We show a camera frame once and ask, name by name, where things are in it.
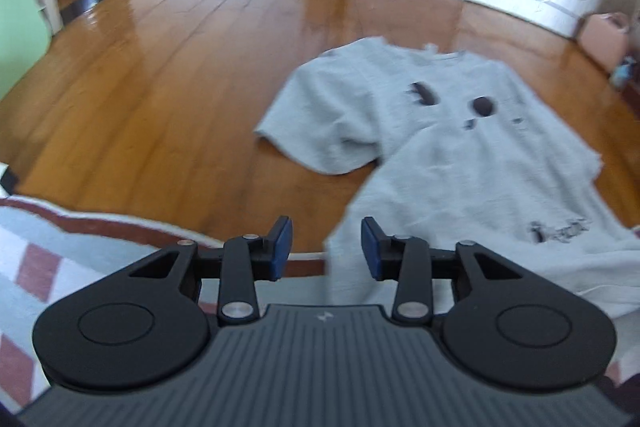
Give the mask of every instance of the t-shirt sleeve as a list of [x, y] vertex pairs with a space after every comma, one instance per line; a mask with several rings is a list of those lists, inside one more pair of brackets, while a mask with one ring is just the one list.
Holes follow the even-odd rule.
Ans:
[[499, 67], [507, 77], [516, 101], [526, 108], [526, 114], [530, 116], [527, 121], [534, 126], [532, 131], [546, 136], [549, 147], [555, 147], [556, 161], [571, 172], [584, 175], [590, 182], [596, 179], [602, 168], [600, 154], [542, 102], [515, 71], [501, 62]]
[[283, 154], [322, 174], [344, 174], [378, 157], [370, 86], [343, 50], [295, 70], [255, 129]]

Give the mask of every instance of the logo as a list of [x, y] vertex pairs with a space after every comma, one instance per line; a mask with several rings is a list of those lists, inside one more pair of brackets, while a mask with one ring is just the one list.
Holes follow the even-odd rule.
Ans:
[[318, 319], [319, 321], [322, 321], [326, 324], [326, 322], [328, 320], [331, 320], [332, 318], [334, 318], [334, 314], [330, 313], [330, 312], [324, 312], [321, 314], [316, 315], [316, 319]]
[[536, 243], [545, 243], [546, 241], [560, 241], [560, 243], [568, 243], [576, 235], [580, 235], [582, 232], [589, 230], [590, 222], [583, 217], [577, 219], [567, 220], [567, 224], [564, 227], [548, 227], [540, 221], [532, 221], [530, 224], [530, 231], [533, 233], [533, 237]]

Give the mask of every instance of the red stripe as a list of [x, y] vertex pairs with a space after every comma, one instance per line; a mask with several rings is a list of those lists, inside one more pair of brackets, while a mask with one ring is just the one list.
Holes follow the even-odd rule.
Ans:
[[49, 250], [37, 245], [28, 245], [15, 282], [31, 295], [47, 302], [60, 260], [60, 256]]
[[31, 400], [34, 362], [6, 335], [0, 338], [0, 387], [20, 407]]
[[199, 302], [198, 306], [202, 311], [210, 315], [215, 315], [218, 311], [218, 303], [216, 302]]
[[604, 376], [609, 377], [616, 387], [619, 386], [622, 383], [620, 382], [620, 364], [618, 362], [614, 362], [609, 365]]
[[[74, 217], [58, 214], [50, 208], [41, 206], [31, 201], [14, 200], [6, 198], [0, 200], [0, 206], [10, 206], [20, 208], [32, 214], [46, 219], [59, 229], [69, 233], [85, 233], [93, 235], [103, 235], [114, 239], [124, 239], [139, 245], [152, 245], [157, 248], [164, 248], [172, 245], [179, 239], [191, 239], [182, 237], [163, 230], [150, 229], [143, 225], [134, 223], [123, 223], [121, 221], [110, 221], [95, 214], [95, 217]], [[296, 259], [295, 255], [289, 257], [285, 267], [284, 277], [309, 277], [312, 275], [324, 275], [324, 259]]]

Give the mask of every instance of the floorboard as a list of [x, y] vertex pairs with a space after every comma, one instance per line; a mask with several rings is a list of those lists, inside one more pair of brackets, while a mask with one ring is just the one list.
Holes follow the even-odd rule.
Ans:
[[365, 36], [500, 58], [593, 148], [596, 186], [640, 223], [638, 122], [577, 47], [459, 0], [104, 0], [54, 38], [0, 102], [0, 152], [19, 191], [226, 239], [294, 219], [319, 251], [372, 170], [321, 176], [252, 129], [287, 75]]

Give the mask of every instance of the drawer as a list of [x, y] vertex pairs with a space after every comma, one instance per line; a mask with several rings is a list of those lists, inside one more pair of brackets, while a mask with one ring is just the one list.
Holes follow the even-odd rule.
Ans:
[[469, 0], [515, 15], [565, 37], [574, 36], [578, 19], [539, 0]]

